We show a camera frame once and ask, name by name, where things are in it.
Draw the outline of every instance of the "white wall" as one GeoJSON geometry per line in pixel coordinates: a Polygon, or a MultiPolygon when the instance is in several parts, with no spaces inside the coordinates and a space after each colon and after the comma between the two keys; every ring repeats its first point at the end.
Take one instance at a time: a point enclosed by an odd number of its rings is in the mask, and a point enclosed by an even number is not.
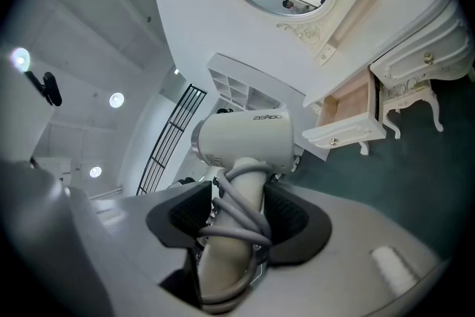
{"type": "Polygon", "coordinates": [[[118,178],[125,197],[136,194],[151,150],[174,108],[175,104],[158,92],[144,108],[128,144],[118,178]]]}
{"type": "Polygon", "coordinates": [[[165,189],[174,182],[175,176],[191,148],[191,133],[193,132],[194,127],[199,121],[205,119],[215,110],[218,100],[219,99],[215,94],[207,94],[204,97],[200,107],[198,107],[193,117],[190,119],[188,127],[186,127],[186,130],[183,132],[173,154],[170,156],[165,171],[163,171],[162,178],[160,179],[158,189],[165,189]]]}
{"type": "MultiPolygon", "coordinates": [[[[374,28],[375,22],[367,24],[368,30],[357,28],[354,34],[358,44],[352,46],[368,57],[377,51],[380,42],[419,17],[432,1],[411,0],[408,4],[407,0],[391,0],[387,6],[384,1],[379,3],[375,15],[378,11],[376,18],[385,18],[384,25],[374,28]]],[[[310,49],[291,30],[277,28],[281,18],[256,10],[244,0],[157,3],[175,65],[185,78],[208,91],[214,85],[206,64],[215,53],[267,73],[302,94],[322,84],[334,88],[347,78],[342,71],[355,71],[367,64],[361,57],[354,60],[355,51],[341,55],[337,51],[324,66],[316,64],[310,49]]]]}
{"type": "MultiPolygon", "coordinates": [[[[125,100],[124,105],[120,108],[121,115],[117,122],[117,131],[114,134],[114,141],[108,160],[109,171],[114,179],[114,186],[119,186],[123,182],[124,176],[121,171],[122,167],[124,167],[126,156],[130,155],[128,153],[129,147],[133,145],[133,141],[136,141],[137,135],[146,129],[146,126],[143,124],[149,120],[154,120],[151,116],[151,111],[152,114],[158,112],[154,108],[154,102],[161,102],[161,98],[158,97],[160,89],[166,80],[167,72],[174,66],[173,58],[168,50],[161,53],[157,61],[160,63],[159,65],[153,65],[153,63],[149,65],[144,70],[142,76],[134,82],[131,88],[135,89],[135,91],[125,100]]],[[[148,154],[150,154],[152,148],[153,144],[148,148],[148,154]]]]}
{"type": "MultiPolygon", "coordinates": [[[[207,117],[216,105],[217,97],[207,94],[191,118],[185,132],[170,156],[165,171],[157,185],[157,190],[170,186],[186,155],[191,148],[191,133],[196,124],[207,117]]],[[[155,94],[137,123],[137,128],[128,145],[124,157],[119,184],[123,188],[125,197],[135,195],[140,184],[143,171],[160,132],[166,124],[175,104],[161,94],[155,94]]]]}

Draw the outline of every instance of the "white ceiling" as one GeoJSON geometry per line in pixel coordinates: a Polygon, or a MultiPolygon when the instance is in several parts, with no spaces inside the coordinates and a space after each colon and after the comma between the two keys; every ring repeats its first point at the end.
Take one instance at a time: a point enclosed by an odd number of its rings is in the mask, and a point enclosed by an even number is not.
{"type": "MultiPolygon", "coordinates": [[[[63,104],[35,155],[70,157],[80,168],[77,180],[89,166],[107,168],[125,108],[111,108],[110,95],[124,93],[126,105],[145,70],[170,65],[160,60],[168,45],[156,0],[17,0],[2,38],[8,49],[30,51],[38,78],[45,71],[56,77],[63,104]]],[[[102,181],[114,182],[103,174],[102,181]]]]}

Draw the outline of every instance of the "staircase railing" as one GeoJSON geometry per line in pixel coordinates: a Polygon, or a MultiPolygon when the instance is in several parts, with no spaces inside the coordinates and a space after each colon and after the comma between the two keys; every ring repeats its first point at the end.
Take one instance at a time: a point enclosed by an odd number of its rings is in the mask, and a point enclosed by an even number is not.
{"type": "Polygon", "coordinates": [[[160,178],[162,178],[173,151],[205,95],[205,91],[193,85],[188,86],[183,93],[151,151],[136,195],[148,194],[157,190],[160,178]]]}

